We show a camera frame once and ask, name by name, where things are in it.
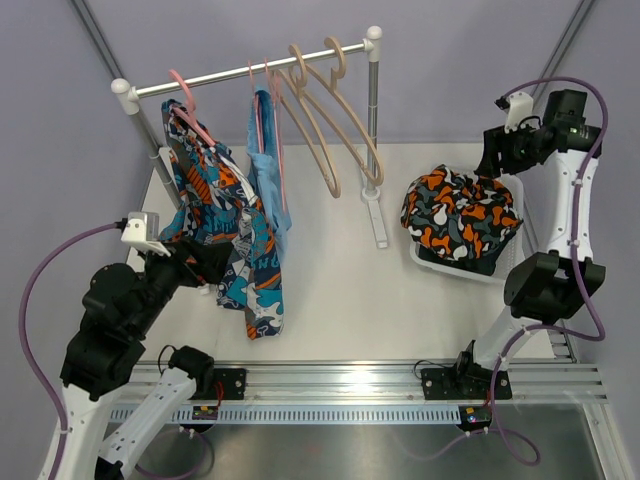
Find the light blue shorts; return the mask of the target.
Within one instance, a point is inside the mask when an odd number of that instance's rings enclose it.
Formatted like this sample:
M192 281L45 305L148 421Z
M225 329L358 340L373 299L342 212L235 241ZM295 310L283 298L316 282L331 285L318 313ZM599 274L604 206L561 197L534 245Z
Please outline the light blue shorts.
M277 252L283 258L288 247L288 231L292 227L292 220L289 208L287 214L282 208L270 91L264 88L257 88L257 90L260 96L265 153L261 154L258 151L253 101L251 101L246 147L246 153L250 159L249 181L263 203L268 224L275 237Z

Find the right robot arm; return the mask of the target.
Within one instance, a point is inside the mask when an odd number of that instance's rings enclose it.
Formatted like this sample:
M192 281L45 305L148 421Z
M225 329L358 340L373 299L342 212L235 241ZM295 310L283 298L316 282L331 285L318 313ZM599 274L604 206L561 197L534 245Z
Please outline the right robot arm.
M503 126L484 133L477 173L495 177L542 166L550 192L543 247L514 267L504 285L505 307L489 331L462 351L448 385L470 399L508 399L508 364L539 332L559 331L604 283L606 269L590 245L590 194L605 126L584 116L588 95L552 92L538 126L530 125L533 99L522 89L500 97Z

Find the aluminium rail front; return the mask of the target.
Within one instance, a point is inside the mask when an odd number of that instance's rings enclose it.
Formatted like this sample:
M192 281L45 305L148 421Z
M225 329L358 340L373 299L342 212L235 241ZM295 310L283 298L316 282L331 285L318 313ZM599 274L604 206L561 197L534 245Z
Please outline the aluminium rail front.
M247 370L245 398L235 402L391 403L483 402L426 400L420 370L438 367L421 363L221 363L219 368ZM498 401L524 403L603 403L606 388L597 368L562 362L516 362L497 381Z

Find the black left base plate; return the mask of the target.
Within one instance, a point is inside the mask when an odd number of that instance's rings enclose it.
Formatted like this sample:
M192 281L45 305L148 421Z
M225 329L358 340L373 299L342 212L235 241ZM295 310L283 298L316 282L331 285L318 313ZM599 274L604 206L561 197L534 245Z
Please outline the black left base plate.
M221 395L223 401L236 401L245 398L247 370L244 368L219 368L213 369L207 377L188 373L178 368L168 368L163 373L163 384L169 383L169 374L180 374L188 381L193 381L196 389L190 400L214 401Z

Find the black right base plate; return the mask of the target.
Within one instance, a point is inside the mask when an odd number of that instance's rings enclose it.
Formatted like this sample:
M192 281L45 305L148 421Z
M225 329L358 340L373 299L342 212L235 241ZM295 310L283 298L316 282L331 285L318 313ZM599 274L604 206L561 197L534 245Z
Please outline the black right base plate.
M419 377L426 400L486 400L492 371L489 369L457 372L453 367L428 367Z

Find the skull print colourful shorts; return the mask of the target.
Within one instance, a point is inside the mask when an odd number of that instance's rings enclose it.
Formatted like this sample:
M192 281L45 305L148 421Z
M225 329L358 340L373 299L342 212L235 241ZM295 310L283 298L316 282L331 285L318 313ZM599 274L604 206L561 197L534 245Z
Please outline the skull print colourful shorts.
M222 277L214 282L217 304L245 314L249 339L279 335L284 326L282 272L262 199L231 150L221 143L208 145L181 117L184 104L169 99L161 112L181 205L160 239L229 246Z

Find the orange black camouflage shorts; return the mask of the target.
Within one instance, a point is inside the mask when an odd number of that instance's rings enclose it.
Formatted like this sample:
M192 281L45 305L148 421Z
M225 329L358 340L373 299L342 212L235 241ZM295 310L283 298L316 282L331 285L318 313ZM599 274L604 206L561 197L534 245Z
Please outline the orange black camouflage shorts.
M503 183L441 164L410 184L400 224L436 257L460 262L501 252L523 219Z

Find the white clothes rack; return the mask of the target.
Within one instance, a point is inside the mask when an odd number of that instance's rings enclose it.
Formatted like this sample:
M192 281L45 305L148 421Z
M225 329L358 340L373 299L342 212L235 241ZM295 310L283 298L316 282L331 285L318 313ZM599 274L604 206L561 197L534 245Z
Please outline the white clothes rack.
M288 58L269 62L264 61L260 64L248 65L187 80L178 76L173 82L144 88L134 87L124 78L116 78L111 82L111 91L118 99L125 114L131 118L134 125L140 130L140 136L148 144L151 157L158 158L162 147L145 126L145 116L141 112L139 105L142 98L159 96L178 90L188 91L191 87L250 77L257 73L263 73L269 79L278 77L284 80L316 132L326 158L325 163L320 160L316 162L333 197L337 198L340 193L338 176L328 152L328 144L315 118L308 109L309 106L312 106L324 118L325 122L334 130L342 140L343 145L351 152L353 158L359 164L363 182L361 198L368 208L376 246L379 249L384 249L389 246L380 207L380 186L384 181L384 169L377 150L379 63L382 37L382 29L379 26L371 26L367 29L364 39L358 44L342 46L335 38L328 37L325 39L327 48L318 52L301 54L297 46L291 45L290 52L293 55ZM368 59L368 113L366 124L361 122L338 90L339 80L346 75L346 57L357 53L366 54ZM365 157L360 156L360 151L354 147L354 144L347 138L342 128L321 107L315 97L306 91L309 76L313 76L345 111L364 141L364 146L366 147Z

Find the pink hanger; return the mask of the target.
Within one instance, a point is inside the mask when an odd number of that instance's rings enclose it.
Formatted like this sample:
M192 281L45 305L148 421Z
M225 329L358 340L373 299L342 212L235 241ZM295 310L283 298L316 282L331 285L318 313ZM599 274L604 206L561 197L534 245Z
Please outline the pink hanger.
M268 84L268 88L271 95L271 103L272 103L272 109L273 109L274 135L275 135L277 161L278 161L279 174L280 174L281 202L282 202L283 212L287 214L288 206L287 206L285 178L284 178L284 173L285 173L284 154L283 154L283 146L282 146L282 140L281 140L281 119L280 119L281 92L280 92L278 75L276 73L273 73L270 70L270 67L267 65L267 63L268 63L267 58L264 58L265 76L267 78L267 84Z
M247 63L248 63L248 73L249 73L249 78L251 83L251 90L253 95L252 101L253 101L254 117L255 117L255 124L256 124L255 130L256 130L256 136L257 136L258 151L259 153L264 154L265 153L264 134L263 134L263 124L262 124L262 118L261 118L260 96L257 90L252 63L251 61L248 61Z
M174 113L182 118L191 129L202 139L208 148L214 148L217 142L209 135L204 127L202 127L196 117L196 102L190 88L185 80L174 69L169 70L169 77L177 82L185 94L184 110L180 107L173 106Z

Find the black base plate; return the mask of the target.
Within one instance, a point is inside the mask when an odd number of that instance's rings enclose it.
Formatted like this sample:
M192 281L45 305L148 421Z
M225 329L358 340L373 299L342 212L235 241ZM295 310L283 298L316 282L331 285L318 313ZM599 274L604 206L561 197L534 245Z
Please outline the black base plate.
M453 367L428 367L419 377L426 400L486 400L492 371L489 369L457 372Z
M163 373L163 384L169 383L169 374L180 374L188 381L193 381L196 389L190 400L214 401L221 395L223 401L236 401L245 398L247 370L244 368L219 368L213 369L207 377L188 373L178 368L168 368Z

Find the beige hanger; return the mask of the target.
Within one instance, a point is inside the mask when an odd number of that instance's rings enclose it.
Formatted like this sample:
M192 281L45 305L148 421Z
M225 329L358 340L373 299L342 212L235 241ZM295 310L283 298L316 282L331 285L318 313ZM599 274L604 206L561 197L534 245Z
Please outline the beige hanger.
M329 193L333 198L337 199L342 193L340 179L336 172L328 143L305 100L306 86L308 83L306 63L301 50L296 44L290 44L288 51L294 58L294 62L285 69L278 69L276 71L276 77L282 80L287 86L291 93L291 98L297 103L305 120L299 118L286 100L283 101L283 106L309 148Z
M296 100L300 110L311 125L307 129L302 120L294 112L289 103L282 102L286 112L306 142L321 175L334 198L341 195L341 183L336 165L329 151L329 144L316 121L315 113L319 113L324 121L342 141L358 164L365 182L365 193L369 196L383 184L384 169L377 150L377 118L378 118L378 77L380 60L381 29L374 26L369 29L367 37L360 43L343 46L337 38L329 36L324 40L325 49L310 54L302 54L296 44L289 46L291 61L284 63L275 71L275 77L282 80ZM367 121L362 122L360 116L348 103L338 89L339 81L346 76L347 60L350 54L364 53L369 61L368 113ZM367 148L367 156L362 157L345 130L324 109L319 100L308 89L309 79L313 77L337 102L347 115Z

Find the white plastic basket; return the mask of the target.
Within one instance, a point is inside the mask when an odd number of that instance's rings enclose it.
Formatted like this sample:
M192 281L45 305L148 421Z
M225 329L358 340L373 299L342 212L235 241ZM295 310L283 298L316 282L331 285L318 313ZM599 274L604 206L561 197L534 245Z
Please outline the white plastic basket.
M523 213L524 186L521 180L514 175L504 174L498 178L498 181L500 181L506 188L510 190L513 196L514 207L519 213ZM450 265L422 259L419 256L420 245L413 241L410 242L409 255L410 258L423 269L428 269L441 274L459 277L475 282L503 285L511 270L524 260L524 250L522 245L524 230L525 228L521 227L516 235L502 250L501 254L496 260L495 270L492 275L484 275L481 273L471 272Z

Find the dark navy shorts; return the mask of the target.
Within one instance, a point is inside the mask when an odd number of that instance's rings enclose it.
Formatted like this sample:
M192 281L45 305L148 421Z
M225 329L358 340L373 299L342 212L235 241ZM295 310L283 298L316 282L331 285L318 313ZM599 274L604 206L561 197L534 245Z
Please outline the dark navy shorts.
M454 269L468 271L471 273L477 273L485 276L491 276L496 269L497 261L501 255L499 251L484 255L479 259L461 259L461 260L447 260L442 259L430 249L416 244L417 256L421 260L433 262L439 265L453 267Z

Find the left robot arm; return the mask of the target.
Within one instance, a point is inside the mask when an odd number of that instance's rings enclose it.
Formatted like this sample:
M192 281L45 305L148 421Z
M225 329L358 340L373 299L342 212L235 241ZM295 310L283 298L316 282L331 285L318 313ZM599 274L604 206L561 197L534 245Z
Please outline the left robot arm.
M143 342L181 287L222 280L228 244L181 240L165 254L148 252L144 269L116 263L98 270L82 299L85 313L69 342L61 370L60 439L50 446L43 475L49 479L126 479L169 417L188 399L222 399L214 360L189 346L174 351L150 394L111 435L112 408L145 351Z

